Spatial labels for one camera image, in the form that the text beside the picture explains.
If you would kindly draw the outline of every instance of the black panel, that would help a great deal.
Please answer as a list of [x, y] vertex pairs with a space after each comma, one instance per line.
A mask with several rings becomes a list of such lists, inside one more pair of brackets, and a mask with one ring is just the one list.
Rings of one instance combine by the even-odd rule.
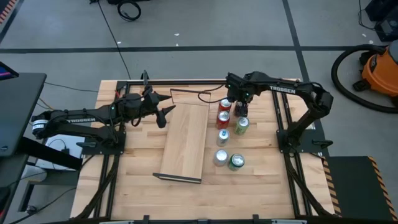
[[328, 157], [327, 161], [344, 218], [392, 220], [368, 157]]

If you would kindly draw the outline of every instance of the shop vacuum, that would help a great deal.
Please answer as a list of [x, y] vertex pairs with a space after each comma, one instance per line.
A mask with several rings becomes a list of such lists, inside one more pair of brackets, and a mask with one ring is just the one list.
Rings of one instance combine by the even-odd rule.
[[[359, 61], [363, 66], [361, 79], [353, 84], [355, 91], [375, 90], [391, 97], [395, 107], [377, 105], [348, 91], [337, 76], [340, 63], [349, 55], [365, 51]], [[363, 44], [343, 52], [331, 68], [331, 79], [337, 90], [345, 97], [369, 109], [383, 113], [398, 113], [398, 40], [386, 47]]]

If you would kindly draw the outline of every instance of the wooden cutting board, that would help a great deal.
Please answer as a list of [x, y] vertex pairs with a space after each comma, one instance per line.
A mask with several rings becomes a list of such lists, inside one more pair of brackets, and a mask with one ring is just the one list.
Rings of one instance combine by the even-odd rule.
[[154, 176], [200, 184], [209, 106], [185, 103], [175, 105], [160, 173], [154, 173]]

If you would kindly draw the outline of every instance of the gray floor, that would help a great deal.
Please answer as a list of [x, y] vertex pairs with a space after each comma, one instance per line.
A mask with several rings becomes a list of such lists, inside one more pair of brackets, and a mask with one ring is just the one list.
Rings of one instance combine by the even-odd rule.
[[[362, 0], [363, 7], [368, 0]], [[282, 0], [151, 0], [140, 2], [142, 17], [133, 23], [120, 19], [116, 8], [101, 5], [121, 47], [173, 47], [219, 45], [293, 46]], [[373, 42], [377, 35], [358, 25], [357, 0], [289, 0], [298, 40], [302, 46], [347, 46]], [[364, 14], [364, 23], [370, 24]], [[79, 0], [25, 0], [0, 49], [68, 49], [115, 47], [97, 4]], [[311, 80], [320, 82], [335, 97], [329, 116], [322, 119], [326, 137], [335, 143], [332, 156], [376, 158], [393, 204], [398, 203], [398, 117], [362, 108], [335, 91], [331, 65], [341, 52], [303, 52]], [[132, 78], [143, 69], [151, 78], [223, 78], [260, 70], [272, 77], [302, 78], [293, 50], [123, 52]], [[349, 86], [358, 78], [358, 56], [352, 56], [339, 72]], [[118, 53], [0, 54], [0, 60], [18, 72], [44, 72], [48, 82], [97, 90], [100, 80], [125, 79], [126, 69]], [[82, 93], [46, 85], [42, 96], [59, 109], [91, 108], [95, 93]], [[365, 94], [378, 103], [385, 98]], [[42, 108], [36, 108], [35, 114]], [[25, 133], [32, 138], [30, 130]], [[24, 188], [21, 182], [19, 193]], [[65, 191], [65, 187], [38, 187], [30, 204], [38, 207]], [[6, 223], [23, 213], [13, 212]], [[24, 223], [66, 220], [73, 193]]]

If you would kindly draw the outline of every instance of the butcher block table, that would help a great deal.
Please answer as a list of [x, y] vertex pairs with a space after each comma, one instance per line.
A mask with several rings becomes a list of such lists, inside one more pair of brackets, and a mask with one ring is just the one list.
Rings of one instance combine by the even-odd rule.
[[[114, 100], [117, 82], [101, 82], [96, 108]], [[217, 86], [172, 84], [152, 87], [159, 94], [170, 95], [171, 88], [202, 91]], [[130, 92], [141, 94], [143, 89], [142, 85], [136, 85]], [[226, 88], [212, 91], [210, 100], [224, 98], [226, 92]], [[202, 103], [194, 93], [172, 92], [172, 95], [174, 102]], [[283, 110], [279, 93], [278, 97]], [[288, 95], [288, 99], [293, 121], [296, 121], [307, 107], [298, 96]], [[162, 101], [159, 109], [171, 105], [171, 99]], [[222, 149], [229, 155], [244, 156], [245, 165], [237, 171], [229, 170], [228, 166], [216, 167], [213, 163], [214, 153], [220, 149], [216, 145], [218, 130], [215, 127], [218, 104], [208, 106], [201, 184], [161, 180], [152, 175], [160, 171], [169, 124], [159, 129], [155, 116], [143, 118], [138, 127], [126, 124], [126, 147], [119, 162], [112, 220], [142, 220], [144, 215], [149, 215], [151, 220], [252, 219], [253, 214], [258, 214], [259, 218], [294, 218], [284, 157], [279, 152], [275, 134], [277, 121], [271, 92], [255, 96], [249, 104], [250, 127], [244, 135], [233, 133], [237, 118], [231, 116], [228, 126], [231, 137]], [[172, 113], [166, 116], [167, 122], [171, 117]], [[286, 128], [284, 111], [282, 117]], [[311, 154], [301, 154], [301, 159], [308, 188], [326, 210], [334, 213], [321, 159]], [[78, 215], [97, 191], [102, 163], [103, 156], [97, 155], [81, 170], [71, 217]], [[297, 186], [296, 189], [300, 213], [304, 214], [302, 194]], [[107, 199], [106, 191], [101, 215], [105, 214]]]

